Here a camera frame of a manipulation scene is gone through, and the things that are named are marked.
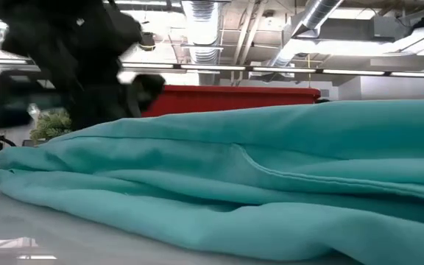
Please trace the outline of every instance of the red bin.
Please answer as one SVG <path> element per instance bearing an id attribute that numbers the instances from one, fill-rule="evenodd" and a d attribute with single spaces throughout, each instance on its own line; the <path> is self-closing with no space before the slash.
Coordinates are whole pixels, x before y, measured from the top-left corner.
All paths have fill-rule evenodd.
<path id="1" fill-rule="evenodd" d="M 251 107 L 313 104 L 320 98 L 314 88 L 260 88 L 167 85 L 143 117 L 171 113 L 237 110 Z"/>

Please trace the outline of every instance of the air duct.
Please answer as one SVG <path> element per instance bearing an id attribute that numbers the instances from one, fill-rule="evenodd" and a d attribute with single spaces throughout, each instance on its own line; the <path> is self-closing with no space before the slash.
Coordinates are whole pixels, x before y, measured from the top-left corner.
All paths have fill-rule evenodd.
<path id="1" fill-rule="evenodd" d="M 303 12 L 298 14 L 300 20 L 291 25 L 291 38 L 309 30 L 318 30 L 328 19 L 331 13 L 338 8 L 344 0 L 309 0 Z M 286 67 L 296 52 L 295 43 L 288 41 L 279 51 L 278 55 L 269 61 L 268 66 Z"/>
<path id="2" fill-rule="evenodd" d="M 219 50 L 219 16 L 221 4 L 213 1 L 182 1 L 188 22 L 188 41 L 195 45 L 189 49 L 194 64 L 216 65 Z M 213 85 L 214 74 L 200 74 L 201 85 Z"/>

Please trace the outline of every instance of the glossy surface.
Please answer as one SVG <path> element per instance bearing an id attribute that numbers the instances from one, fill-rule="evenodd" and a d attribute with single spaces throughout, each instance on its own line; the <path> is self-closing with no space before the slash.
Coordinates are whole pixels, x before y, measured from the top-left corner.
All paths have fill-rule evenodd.
<path id="1" fill-rule="evenodd" d="M 357 264 L 339 255 L 274 263 L 193 252 L 0 195 L 0 265 Z"/>

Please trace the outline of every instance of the exposed ceiling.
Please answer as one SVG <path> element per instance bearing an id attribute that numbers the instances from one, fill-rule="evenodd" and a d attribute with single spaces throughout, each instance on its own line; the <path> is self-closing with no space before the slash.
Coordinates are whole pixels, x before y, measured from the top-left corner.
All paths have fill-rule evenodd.
<path id="1" fill-rule="evenodd" d="M 249 0 L 233 0 L 223 4 L 220 16 L 219 46 L 222 47 L 222 51 L 219 57 L 219 64 L 230 64 L 233 62 L 233 55 L 239 41 L 248 4 Z M 260 62 L 272 59 L 281 48 L 281 32 L 286 22 L 293 15 L 301 12 L 304 6 L 305 0 L 267 0 L 265 5 L 267 17 L 259 20 L 258 30 L 244 63 L 250 64 L 253 61 Z M 407 15 L 421 10 L 424 10 L 424 0 L 347 0 L 343 2 L 339 9 L 332 13 L 331 18 L 367 20 L 377 13 L 379 15 L 394 15 L 395 13 Z M 151 31 L 155 34 L 157 48 L 153 52 L 132 49 L 123 56 L 123 61 L 149 63 L 187 63 L 190 61 L 188 24 L 183 14 L 150 10 L 125 10 L 125 12 L 143 23 L 144 31 Z M 250 27 L 255 19 L 252 17 Z M 0 29 L 3 28 L 5 28 L 5 25 L 0 22 Z M 14 58 L 14 56 L 0 51 L 0 58 Z M 309 54 L 305 57 L 296 56 L 291 63 L 297 67 L 376 69 L 389 67 L 389 64 L 384 63 L 385 60 L 399 60 L 400 64 L 392 64 L 391 67 L 400 67 L 400 70 L 407 70 L 408 67 L 408 69 L 414 71 L 424 69 L 424 57 L 381 58 L 379 61 L 373 59 L 373 57 Z M 229 73 L 223 73 L 221 78 L 228 78 L 228 75 Z M 305 79 L 307 76 L 296 74 L 295 79 Z M 333 80 L 335 77 L 321 76 L 317 78 Z"/>

